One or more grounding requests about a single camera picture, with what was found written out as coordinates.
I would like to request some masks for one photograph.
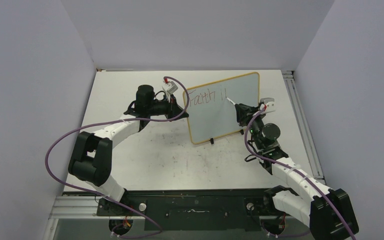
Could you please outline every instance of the marker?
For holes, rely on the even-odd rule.
[[[234,103],[230,98],[226,97],[226,99],[227,99],[231,104],[233,104],[233,106],[236,104],[236,103]]]

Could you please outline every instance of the robotic arm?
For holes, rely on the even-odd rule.
[[[165,81],[162,87],[164,96],[156,98],[154,88],[141,85],[136,92],[136,100],[132,101],[127,111],[119,119],[142,118],[164,115],[171,119],[179,115],[183,109],[177,104],[173,93],[178,89],[174,82]],[[176,120],[187,118],[184,112]],[[68,172],[78,179],[87,182],[98,192],[120,202],[126,189],[111,176],[113,148],[132,134],[140,132],[149,121],[123,121],[108,125],[100,130],[81,132],[74,144]]]
[[[276,186],[267,190],[264,193],[264,207],[270,212],[285,212],[298,219],[310,228],[313,237],[317,240],[348,238],[350,235],[345,226],[332,207],[316,190],[314,187],[316,186],[338,209],[351,231],[354,234],[358,233],[359,226],[348,194],[342,189],[331,189],[303,171],[299,164],[295,164],[279,145],[277,141],[281,134],[279,127],[273,123],[263,123],[266,114],[275,111],[274,99],[262,98],[257,107],[242,103],[236,104],[232,100],[228,100],[236,109],[236,121],[241,127],[248,126],[255,114],[260,112],[261,106],[265,108],[264,113],[257,116],[250,125],[251,141],[248,141],[248,144],[255,143],[254,150],[257,155],[276,160],[276,163],[273,163],[260,159],[259,163],[271,175],[286,183],[289,188]],[[252,203],[246,207],[249,211],[254,209]]]

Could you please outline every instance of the red handwriting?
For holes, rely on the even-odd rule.
[[[216,91],[220,92],[220,98],[216,97]],[[226,88],[220,90],[210,90],[207,88],[206,90],[197,91],[192,90],[189,92],[190,105],[196,106],[201,104],[209,104],[217,101],[223,101],[228,96]]]

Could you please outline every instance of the tabletop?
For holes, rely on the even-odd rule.
[[[211,71],[102,71],[97,72],[82,126],[118,119],[135,100],[140,85],[161,90],[163,77],[173,77],[186,88],[251,72],[260,75],[260,98],[274,98],[276,111],[264,123],[281,130],[278,142],[289,156],[311,174],[297,120],[280,70]],[[178,104],[183,90],[174,94]],[[100,127],[85,129],[93,132]],[[215,139],[214,144],[191,143],[186,119],[150,122],[141,132],[129,136],[113,149],[111,175],[127,190],[253,189],[285,185],[264,170],[258,161],[245,162],[249,155],[240,133]],[[68,174],[67,182],[93,189]],[[64,191],[76,191],[65,187]]]

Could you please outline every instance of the yellow whiteboard frame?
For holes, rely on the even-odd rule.
[[[208,85],[212,85],[212,84],[216,84],[216,83],[220,83],[220,82],[224,82],[224,81],[228,81],[228,80],[232,80],[232,79],[237,79],[237,78],[240,78],[240,77],[248,76],[248,75],[251,75],[251,74],[257,74],[258,75],[258,98],[257,98],[257,103],[258,103],[260,101],[260,74],[258,72],[256,72],[256,71],[245,73],[245,74],[238,75],[238,76],[233,76],[233,77],[225,78],[225,79],[222,79],[222,80],[212,81],[212,82],[201,84],[201,85],[198,85],[198,86],[189,87],[189,88],[186,88],[186,90],[189,91],[189,90],[197,89],[197,88],[200,88],[200,87],[204,87],[204,86],[208,86]],[[185,96],[186,96],[186,92],[183,91],[183,95],[182,95],[183,104],[186,106]],[[210,141],[211,138],[208,138],[208,139],[200,141],[200,142],[194,142],[192,140],[191,125],[189,124],[189,117],[187,117],[186,120],[187,120],[187,128],[189,129],[189,138],[190,138],[190,141],[192,142],[192,144],[197,145],[197,144],[202,144],[202,143]],[[226,134],[223,134],[223,135],[220,135],[220,136],[215,136],[215,137],[212,137],[212,138],[213,139],[219,139],[219,138],[222,138],[222,137],[230,135],[230,134],[238,133],[240,131],[241,130],[232,131],[232,132],[229,132],[229,133],[226,133]]]

